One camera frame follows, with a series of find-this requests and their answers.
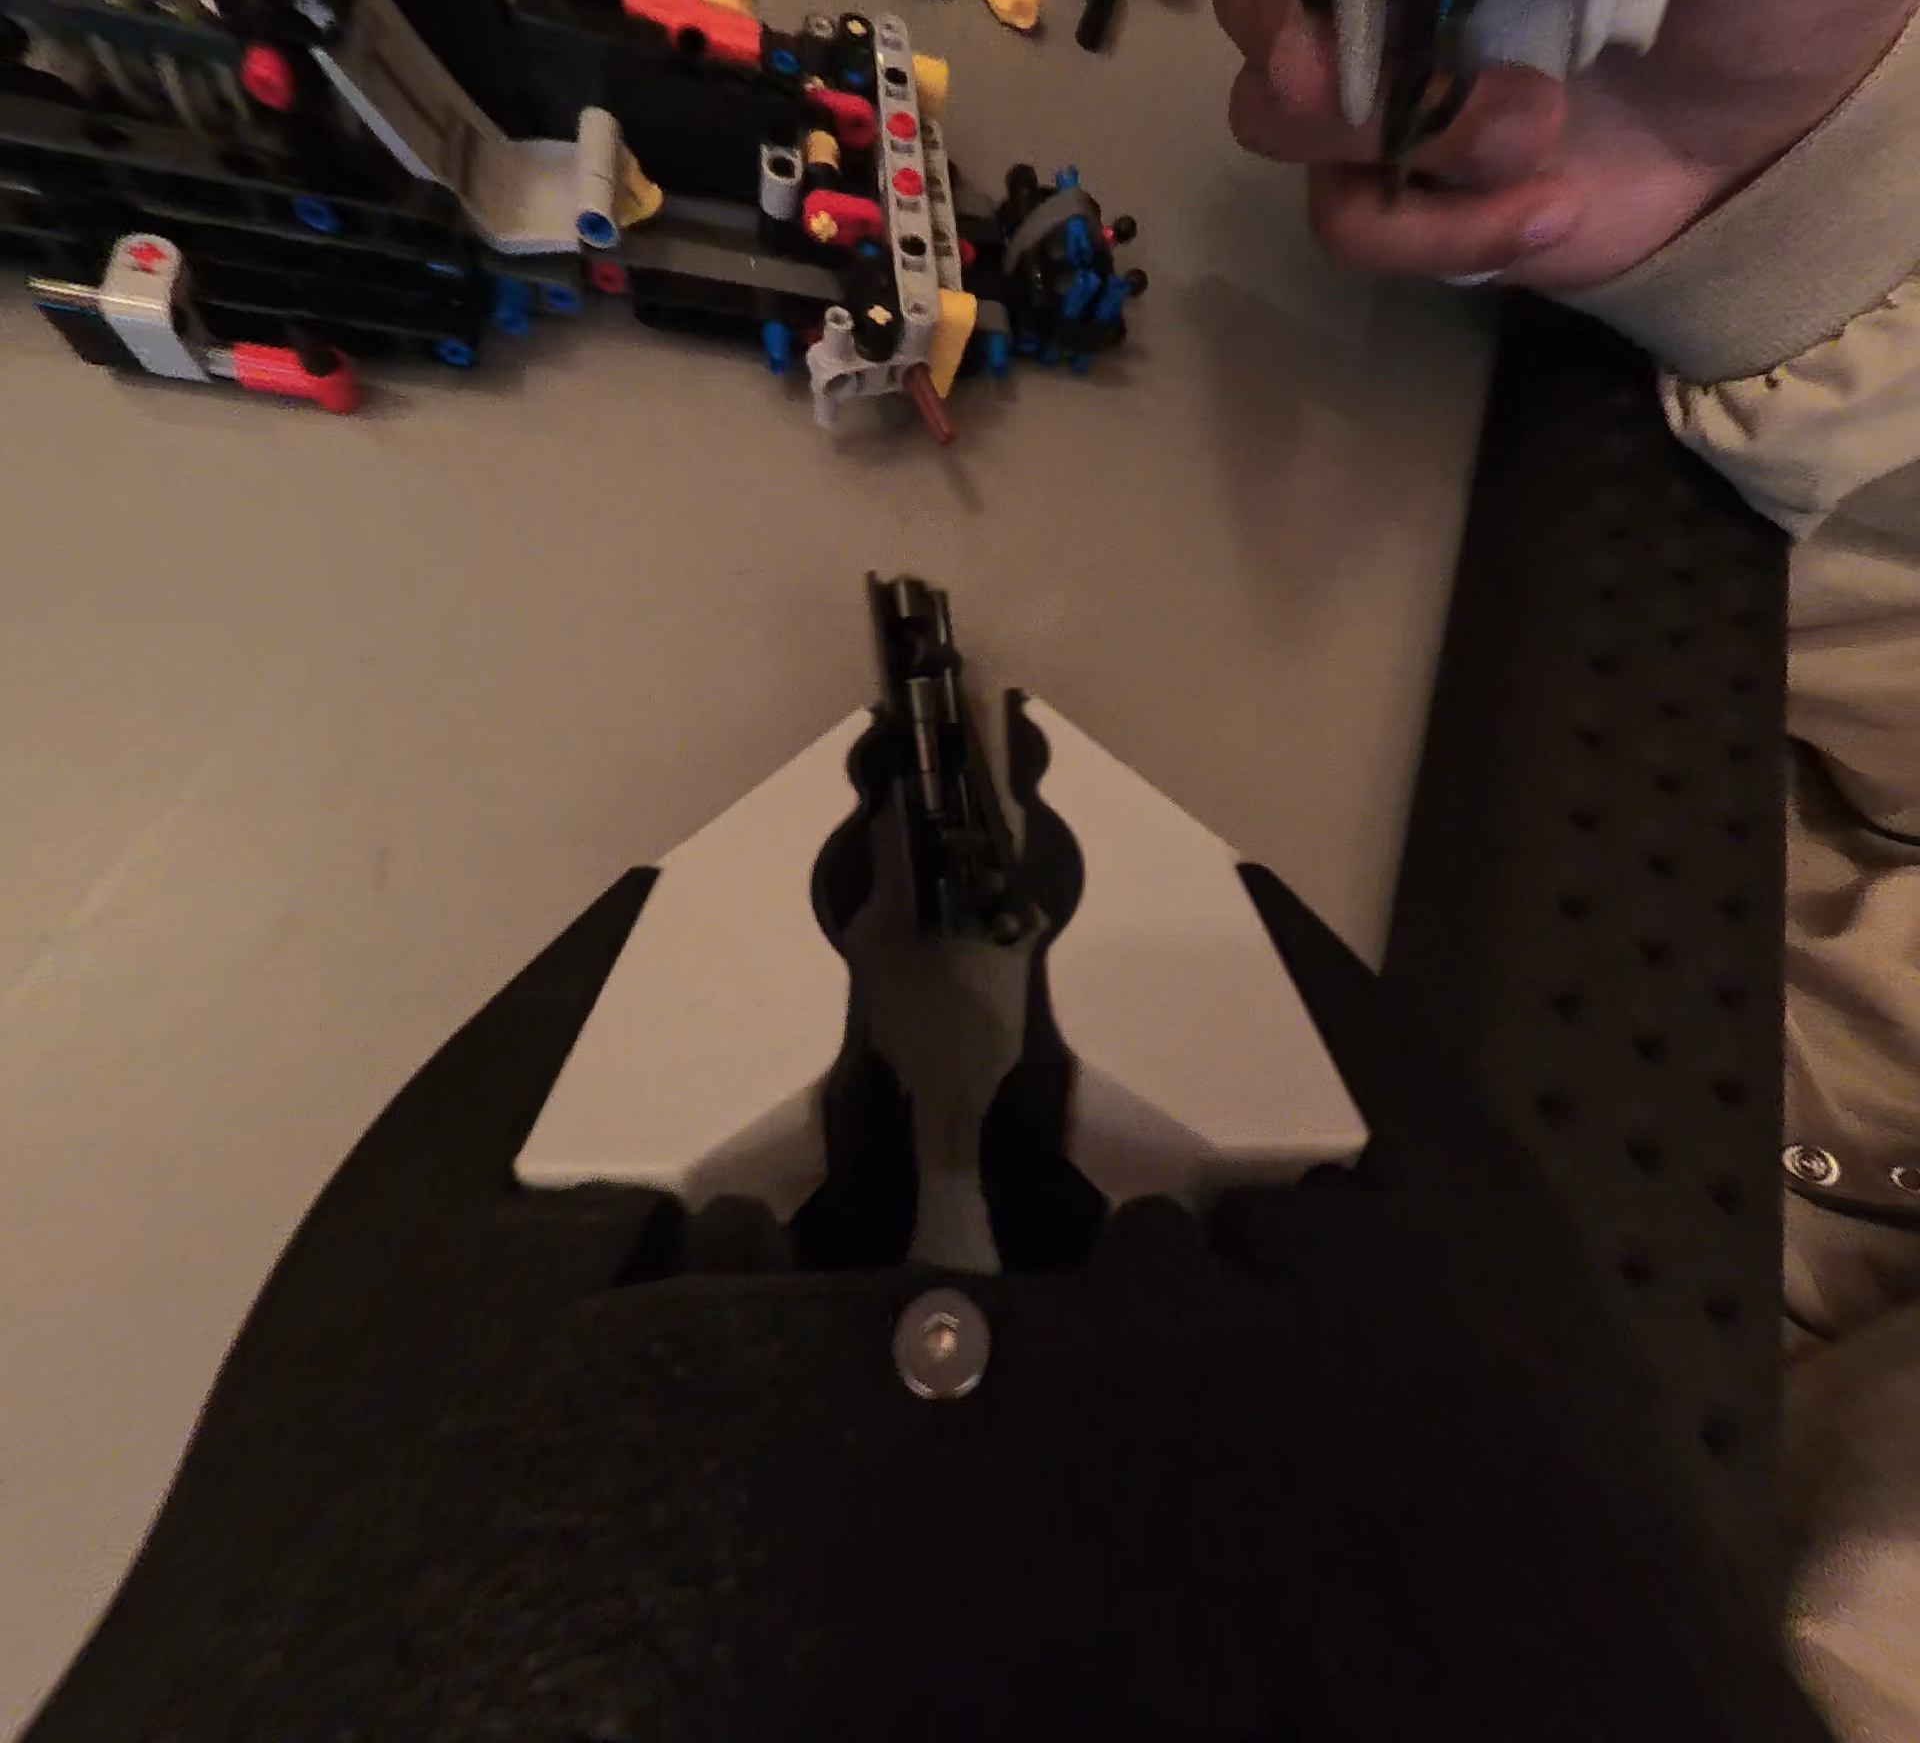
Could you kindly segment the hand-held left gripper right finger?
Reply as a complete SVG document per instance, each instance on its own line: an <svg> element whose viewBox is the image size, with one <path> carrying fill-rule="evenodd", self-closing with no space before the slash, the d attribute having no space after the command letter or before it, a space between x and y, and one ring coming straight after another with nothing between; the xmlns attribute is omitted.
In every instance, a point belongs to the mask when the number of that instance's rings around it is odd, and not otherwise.
<svg viewBox="0 0 1920 1743"><path fill-rule="evenodd" d="M1039 918L1019 1048L977 1130L995 1252L1092 1252L1110 1216L1206 1212L1347 1170L1370 1130L1253 896L1259 872L1023 692L1004 700Z"/></svg>

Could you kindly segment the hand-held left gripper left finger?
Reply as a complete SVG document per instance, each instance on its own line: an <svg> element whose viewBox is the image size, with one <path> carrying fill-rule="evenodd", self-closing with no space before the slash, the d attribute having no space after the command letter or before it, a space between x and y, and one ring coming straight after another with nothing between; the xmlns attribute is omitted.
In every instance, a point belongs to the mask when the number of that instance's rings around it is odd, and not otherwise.
<svg viewBox="0 0 1920 1743"><path fill-rule="evenodd" d="M517 1186L635 1186L688 1214L741 1200L804 1268L903 1262L913 1106L849 958L896 752L858 708L660 862Z"/></svg>

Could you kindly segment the black brick assembly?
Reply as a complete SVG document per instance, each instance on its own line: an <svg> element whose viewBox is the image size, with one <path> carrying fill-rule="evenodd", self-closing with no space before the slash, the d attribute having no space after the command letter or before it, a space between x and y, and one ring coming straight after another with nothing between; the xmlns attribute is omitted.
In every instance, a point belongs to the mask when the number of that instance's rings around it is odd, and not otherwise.
<svg viewBox="0 0 1920 1743"><path fill-rule="evenodd" d="M1028 934L1032 906L965 696L948 594L920 578L868 574L866 598L917 930L1012 946Z"/></svg>

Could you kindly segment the person's right forearm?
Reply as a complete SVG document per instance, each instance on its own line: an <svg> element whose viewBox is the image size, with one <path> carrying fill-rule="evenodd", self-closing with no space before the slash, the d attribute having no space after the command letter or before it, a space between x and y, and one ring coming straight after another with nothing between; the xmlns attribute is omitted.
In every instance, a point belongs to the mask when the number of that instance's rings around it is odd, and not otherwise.
<svg viewBox="0 0 1920 1743"><path fill-rule="evenodd" d="M1795 542L1915 558L1917 21L1775 164L1619 278L1670 434Z"/></svg>

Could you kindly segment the person's right hand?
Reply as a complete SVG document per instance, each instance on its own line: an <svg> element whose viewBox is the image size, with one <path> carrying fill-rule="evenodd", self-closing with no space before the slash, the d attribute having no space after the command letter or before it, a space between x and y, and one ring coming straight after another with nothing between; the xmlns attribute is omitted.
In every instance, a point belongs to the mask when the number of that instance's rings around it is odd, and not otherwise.
<svg viewBox="0 0 1920 1743"><path fill-rule="evenodd" d="M1331 31L1302 0L1212 0L1242 67L1236 144L1304 172L1344 266L1533 290L1617 278L1750 184L1882 63L1915 0L1670 0L1652 51L1557 83L1477 77L1390 194L1373 124L1346 124Z"/></svg>

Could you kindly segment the black perforated panel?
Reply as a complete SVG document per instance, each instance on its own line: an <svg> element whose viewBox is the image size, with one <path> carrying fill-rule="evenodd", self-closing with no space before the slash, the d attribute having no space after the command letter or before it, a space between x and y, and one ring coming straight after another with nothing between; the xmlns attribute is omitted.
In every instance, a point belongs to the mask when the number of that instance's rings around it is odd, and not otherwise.
<svg viewBox="0 0 1920 1743"><path fill-rule="evenodd" d="M1383 976L1523 1144L1733 1536L1778 1412L1786 546L1504 306Z"/></svg>

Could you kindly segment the person's beige jacket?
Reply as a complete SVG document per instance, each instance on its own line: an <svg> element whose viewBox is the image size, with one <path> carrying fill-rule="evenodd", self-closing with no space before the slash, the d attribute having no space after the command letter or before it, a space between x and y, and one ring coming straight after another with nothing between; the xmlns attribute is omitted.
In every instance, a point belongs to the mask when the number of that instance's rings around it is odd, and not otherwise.
<svg viewBox="0 0 1920 1743"><path fill-rule="evenodd" d="M1915 466L1789 562L1788 1656L1839 1740L1917 1734Z"/></svg>

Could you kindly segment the partly built toy car chassis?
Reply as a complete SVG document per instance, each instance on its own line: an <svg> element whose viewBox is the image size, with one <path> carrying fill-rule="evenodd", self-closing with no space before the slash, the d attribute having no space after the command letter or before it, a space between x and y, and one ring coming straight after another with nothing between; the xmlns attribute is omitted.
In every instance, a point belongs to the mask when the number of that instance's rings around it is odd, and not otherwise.
<svg viewBox="0 0 1920 1743"><path fill-rule="evenodd" d="M4 264L83 364L323 412L621 300L812 412L1122 348L1136 222L967 186L896 13L757 0L4 0Z"/></svg>

